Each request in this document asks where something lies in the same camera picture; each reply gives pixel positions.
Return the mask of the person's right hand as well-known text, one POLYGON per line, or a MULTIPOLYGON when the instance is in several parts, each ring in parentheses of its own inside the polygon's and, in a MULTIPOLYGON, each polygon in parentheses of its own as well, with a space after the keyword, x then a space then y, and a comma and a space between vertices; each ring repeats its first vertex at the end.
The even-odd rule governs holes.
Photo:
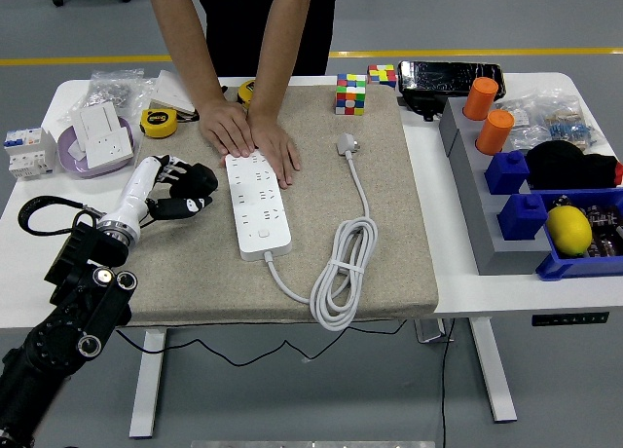
POLYGON ((221 155, 247 157, 255 150, 243 107, 223 96, 209 98, 198 106, 202 136, 221 155))

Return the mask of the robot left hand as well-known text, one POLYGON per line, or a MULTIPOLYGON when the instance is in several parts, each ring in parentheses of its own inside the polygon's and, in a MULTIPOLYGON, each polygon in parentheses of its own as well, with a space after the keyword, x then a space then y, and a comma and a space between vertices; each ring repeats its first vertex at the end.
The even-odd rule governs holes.
POLYGON ((170 155, 143 159, 122 191, 115 209, 104 215, 97 228, 117 229, 138 238, 140 222, 190 218, 211 202, 218 188, 214 172, 170 155))

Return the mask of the person's left hand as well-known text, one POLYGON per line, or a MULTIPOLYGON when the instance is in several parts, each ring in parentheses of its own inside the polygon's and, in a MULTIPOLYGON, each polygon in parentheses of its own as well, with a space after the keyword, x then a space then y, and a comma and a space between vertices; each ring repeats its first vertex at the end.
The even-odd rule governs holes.
POLYGON ((279 187, 287 189, 293 184, 295 172, 301 169, 301 157, 294 140, 275 116, 250 112, 247 123, 253 142, 274 170, 279 187))

